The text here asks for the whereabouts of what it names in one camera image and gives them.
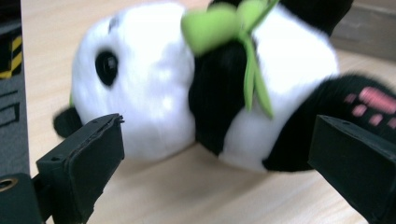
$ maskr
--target black machine part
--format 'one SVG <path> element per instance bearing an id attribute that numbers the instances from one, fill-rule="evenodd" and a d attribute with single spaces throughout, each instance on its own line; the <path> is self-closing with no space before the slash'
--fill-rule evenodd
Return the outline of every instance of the black machine part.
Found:
<path id="1" fill-rule="evenodd" d="M 396 223 L 396 146 L 357 125 L 318 116 L 308 163 L 369 223 Z"/>
<path id="2" fill-rule="evenodd" d="M 0 206 L 0 223 L 42 223 L 50 216 L 57 224 L 86 223 L 124 158 L 122 122 L 113 114 L 84 125 L 36 162 L 33 181 L 0 177 L 0 202 L 7 204 Z"/>

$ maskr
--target black fur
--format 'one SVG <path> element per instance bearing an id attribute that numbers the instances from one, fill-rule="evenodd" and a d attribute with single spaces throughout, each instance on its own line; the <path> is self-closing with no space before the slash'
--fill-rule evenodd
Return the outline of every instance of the black fur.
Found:
<path id="1" fill-rule="evenodd" d="M 69 107 L 62 111 L 53 120 L 53 128 L 63 138 L 70 136 L 81 127 L 81 119 L 74 107 Z"/>
<path id="2" fill-rule="evenodd" d="M 327 115 L 348 120 L 363 129 L 396 144 L 396 130 L 388 126 L 388 121 L 396 114 L 386 114 L 368 106 L 361 117 L 355 117 L 352 110 L 361 105 L 359 99 L 354 103 L 345 102 L 351 93 L 359 95 L 365 87 L 374 87 L 396 99 L 396 95 L 386 86 L 363 76 L 346 76 L 323 82 L 311 96 L 295 111 L 283 128 L 267 160 L 262 164 L 268 170 L 302 171 L 312 169 L 308 163 L 311 137 L 317 115 Z M 377 126 L 369 123 L 374 114 L 381 114 L 383 121 Z"/>
<path id="3" fill-rule="evenodd" d="M 280 0 L 280 3 L 303 21 L 331 35 L 353 0 Z"/>
<path id="4" fill-rule="evenodd" d="M 231 121 L 245 105 L 247 56 L 238 42 L 212 50 L 195 60 L 189 104 L 195 116 L 196 139 L 219 155 Z"/>

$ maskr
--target screw hole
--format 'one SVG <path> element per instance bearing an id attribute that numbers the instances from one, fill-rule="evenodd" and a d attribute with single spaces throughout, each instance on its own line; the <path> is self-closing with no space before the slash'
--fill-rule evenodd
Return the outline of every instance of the screw hole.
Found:
<path id="1" fill-rule="evenodd" d="M 15 185 L 17 185 L 17 183 L 17 178 L 7 178 L 0 180 L 0 192 L 12 189 Z"/>
<path id="2" fill-rule="evenodd" d="M 51 161 L 59 161 L 61 158 L 59 158 L 59 157 L 52 157 L 50 160 Z"/>

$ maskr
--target panda plush toy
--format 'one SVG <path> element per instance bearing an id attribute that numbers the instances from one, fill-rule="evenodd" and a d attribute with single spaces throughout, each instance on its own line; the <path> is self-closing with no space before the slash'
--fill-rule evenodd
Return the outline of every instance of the panda plush toy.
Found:
<path id="1" fill-rule="evenodd" d="M 174 2 L 123 10 L 82 39 L 71 106 L 55 130 L 66 137 L 120 113 L 126 157 L 156 161 L 198 141 L 221 161 L 264 172 L 312 169 L 319 114 L 396 144 L 395 93 L 338 71 L 329 36 L 352 1 L 215 0 L 208 19 Z"/>

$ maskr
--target green leaf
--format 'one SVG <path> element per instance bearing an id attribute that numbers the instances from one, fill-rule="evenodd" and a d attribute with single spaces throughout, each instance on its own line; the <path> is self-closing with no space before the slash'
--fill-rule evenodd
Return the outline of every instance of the green leaf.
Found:
<path id="1" fill-rule="evenodd" d="M 271 0 L 269 4 L 266 5 L 264 12 L 260 15 L 260 17 L 257 18 L 257 20 L 251 24 L 250 27 L 246 27 L 245 30 L 248 31 L 249 33 L 253 31 L 253 29 L 260 23 L 262 22 L 265 17 L 270 13 L 270 11 L 276 6 L 276 4 L 279 2 L 279 0 Z"/>
<path id="2" fill-rule="evenodd" d="M 272 119 L 274 117 L 274 111 L 271 106 L 271 99 L 268 94 L 268 90 L 264 84 L 264 80 L 262 79 L 262 73 L 260 72 L 260 70 L 256 72 L 254 78 L 255 78 L 254 89 L 257 93 L 257 97 L 259 98 L 260 106 L 262 107 L 264 113 L 266 113 L 268 117 Z"/>
<path id="3" fill-rule="evenodd" d="M 253 92 L 254 92 L 254 73 L 257 70 L 255 66 L 256 52 L 254 50 L 253 43 L 250 36 L 247 33 L 240 33 L 238 40 L 244 45 L 245 51 L 247 52 L 247 67 L 245 70 L 244 80 L 244 96 L 245 106 L 247 110 L 250 110 L 253 104 Z"/>
<path id="4" fill-rule="evenodd" d="M 245 0 L 239 5 L 236 13 L 242 18 L 244 31 L 249 32 L 249 28 L 261 17 L 267 5 L 268 0 Z"/>
<path id="5" fill-rule="evenodd" d="M 208 11 L 184 15 L 181 30 L 194 55 L 200 56 L 237 36 L 241 21 L 235 12 L 230 4 L 216 4 Z"/>

